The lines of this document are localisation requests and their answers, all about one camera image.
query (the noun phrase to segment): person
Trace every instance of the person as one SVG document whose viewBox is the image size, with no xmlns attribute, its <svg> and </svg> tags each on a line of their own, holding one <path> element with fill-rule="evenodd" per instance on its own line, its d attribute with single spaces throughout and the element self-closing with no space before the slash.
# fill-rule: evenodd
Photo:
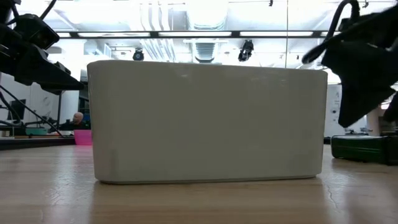
<svg viewBox="0 0 398 224">
<path fill-rule="evenodd" d="M 72 122 L 66 122 L 60 125 L 60 131 L 73 131 L 76 129 L 86 129 L 86 125 L 83 121 L 83 114 L 81 112 L 77 112 L 73 115 Z"/>
</svg>

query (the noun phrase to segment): white rectangular container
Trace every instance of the white rectangular container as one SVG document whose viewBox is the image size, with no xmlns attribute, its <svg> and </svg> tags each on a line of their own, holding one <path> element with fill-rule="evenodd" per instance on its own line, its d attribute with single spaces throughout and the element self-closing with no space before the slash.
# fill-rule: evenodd
<svg viewBox="0 0 398 224">
<path fill-rule="evenodd" d="M 313 177 L 327 74 L 99 61 L 88 65 L 95 177 L 116 184 Z"/>
</svg>

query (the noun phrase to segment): office room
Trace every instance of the office room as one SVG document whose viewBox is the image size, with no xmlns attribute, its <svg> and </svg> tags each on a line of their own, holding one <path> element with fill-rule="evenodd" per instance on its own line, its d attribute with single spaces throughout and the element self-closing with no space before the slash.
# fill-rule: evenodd
<svg viewBox="0 0 398 224">
<path fill-rule="evenodd" d="M 1 0 L 0 223 L 398 223 L 397 25 L 396 0 Z"/>
</svg>

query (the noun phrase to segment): green case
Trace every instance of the green case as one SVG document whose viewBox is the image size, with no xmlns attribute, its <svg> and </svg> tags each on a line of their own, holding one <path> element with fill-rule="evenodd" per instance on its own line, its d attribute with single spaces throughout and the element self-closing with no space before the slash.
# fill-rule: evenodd
<svg viewBox="0 0 398 224">
<path fill-rule="evenodd" d="M 333 136 L 331 153 L 335 158 L 398 165 L 398 137 Z"/>
</svg>

